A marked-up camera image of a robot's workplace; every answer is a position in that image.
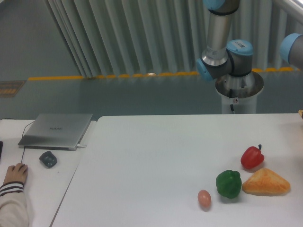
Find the person's hand on mouse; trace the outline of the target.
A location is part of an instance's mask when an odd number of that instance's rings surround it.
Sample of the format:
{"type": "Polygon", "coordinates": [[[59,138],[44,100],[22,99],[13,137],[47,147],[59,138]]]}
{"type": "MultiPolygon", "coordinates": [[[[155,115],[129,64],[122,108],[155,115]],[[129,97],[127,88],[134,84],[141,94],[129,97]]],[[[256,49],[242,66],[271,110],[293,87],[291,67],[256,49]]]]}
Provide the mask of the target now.
{"type": "Polygon", "coordinates": [[[3,181],[3,184],[20,182],[26,183],[28,176],[28,165],[17,163],[15,166],[9,166],[3,181]]]}

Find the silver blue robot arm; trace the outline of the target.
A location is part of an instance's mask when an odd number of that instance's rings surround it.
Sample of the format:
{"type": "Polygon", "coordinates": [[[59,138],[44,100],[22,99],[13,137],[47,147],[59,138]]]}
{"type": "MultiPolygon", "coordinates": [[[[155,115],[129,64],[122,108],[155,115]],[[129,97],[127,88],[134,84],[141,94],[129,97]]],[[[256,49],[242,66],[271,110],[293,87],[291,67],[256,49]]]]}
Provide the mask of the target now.
{"type": "MultiPolygon", "coordinates": [[[[298,22],[303,24],[302,0],[273,0],[298,22]]],[[[204,0],[210,12],[206,49],[196,61],[196,68],[206,81],[225,75],[244,77],[252,71],[253,48],[245,40],[227,42],[233,14],[240,0],[204,0]]],[[[281,58],[290,65],[303,70],[303,35],[293,33],[284,38],[280,45],[281,58]]]]}

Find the striped white sleeve forearm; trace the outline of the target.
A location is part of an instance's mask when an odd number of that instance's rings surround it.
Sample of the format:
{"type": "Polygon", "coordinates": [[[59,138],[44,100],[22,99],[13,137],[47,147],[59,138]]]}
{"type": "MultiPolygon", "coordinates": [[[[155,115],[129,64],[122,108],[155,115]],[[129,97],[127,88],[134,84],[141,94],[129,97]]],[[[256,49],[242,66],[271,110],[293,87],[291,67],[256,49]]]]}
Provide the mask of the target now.
{"type": "Polygon", "coordinates": [[[27,227],[29,216],[22,182],[10,182],[0,188],[0,226],[27,227]]]}

